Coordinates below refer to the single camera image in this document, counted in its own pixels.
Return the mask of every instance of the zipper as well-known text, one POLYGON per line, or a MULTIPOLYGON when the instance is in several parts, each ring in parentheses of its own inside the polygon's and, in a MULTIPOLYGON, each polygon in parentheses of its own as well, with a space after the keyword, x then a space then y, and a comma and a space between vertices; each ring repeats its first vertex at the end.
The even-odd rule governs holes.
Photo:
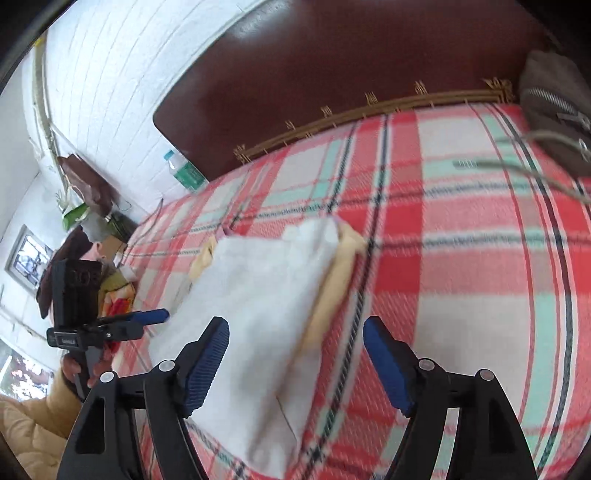
POLYGON ((556 95, 555 93, 549 92, 548 90, 544 90, 542 88, 532 87, 525 89, 522 92, 522 96, 523 95, 535 96, 545 100, 548 103, 551 103, 552 105, 566 112, 566 115, 564 113, 557 113, 556 117, 558 117, 558 119, 575 122, 579 124, 586 132, 591 132, 591 120, 589 120, 589 117, 578 110, 572 103, 556 95))

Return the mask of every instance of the white towel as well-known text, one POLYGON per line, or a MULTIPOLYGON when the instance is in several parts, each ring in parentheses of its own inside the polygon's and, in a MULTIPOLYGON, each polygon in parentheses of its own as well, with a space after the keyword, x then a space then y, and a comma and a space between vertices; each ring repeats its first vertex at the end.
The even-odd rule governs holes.
POLYGON ((289 226, 281 239, 223 238, 211 266, 150 343, 156 365, 197 340, 212 317, 228 321, 228 350, 191 418, 267 476, 285 477, 300 451, 320 349, 294 355, 338 243, 330 218, 289 226))

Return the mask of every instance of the green bottle label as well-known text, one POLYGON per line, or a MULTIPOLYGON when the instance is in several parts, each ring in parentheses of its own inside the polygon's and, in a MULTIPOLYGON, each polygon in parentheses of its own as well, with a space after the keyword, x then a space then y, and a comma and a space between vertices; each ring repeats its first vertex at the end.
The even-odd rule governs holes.
POLYGON ((203 174, 191 162, 187 162, 174 176, 187 190, 196 192, 207 182, 203 174))

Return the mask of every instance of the screw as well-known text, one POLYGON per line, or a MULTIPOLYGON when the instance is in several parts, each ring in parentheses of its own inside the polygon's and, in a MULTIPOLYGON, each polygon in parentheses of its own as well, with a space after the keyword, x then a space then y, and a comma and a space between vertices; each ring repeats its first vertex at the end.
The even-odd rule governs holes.
POLYGON ((480 371, 480 377, 487 382, 495 379, 495 374, 486 368, 480 371))
POLYGON ((160 362, 158 369, 161 372, 170 372, 174 368, 174 361, 172 360, 164 360, 160 362))
POLYGON ((433 370, 435 368, 435 364, 433 363, 432 360, 429 360, 428 358, 423 358, 422 360, 418 361, 418 367, 421 370, 425 370, 427 372, 430 372, 431 370, 433 370))
POLYGON ((100 376, 100 381, 102 381, 103 383, 109 383, 114 378, 115 374, 113 372, 105 372, 100 376))

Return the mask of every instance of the hand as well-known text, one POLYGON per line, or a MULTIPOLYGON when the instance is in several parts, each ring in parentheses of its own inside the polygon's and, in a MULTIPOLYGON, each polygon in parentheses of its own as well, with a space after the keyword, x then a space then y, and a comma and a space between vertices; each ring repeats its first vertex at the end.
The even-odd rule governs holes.
MULTIPOLYGON (((88 387, 94 387, 99 377, 109 370, 112 369, 113 353, 108 348, 103 350, 103 355, 99 362, 97 362, 90 373, 90 380, 88 381, 88 387)), ((70 382, 74 383, 74 376, 81 372, 80 365, 71 356, 66 355, 61 359, 61 371, 64 372, 70 382)))

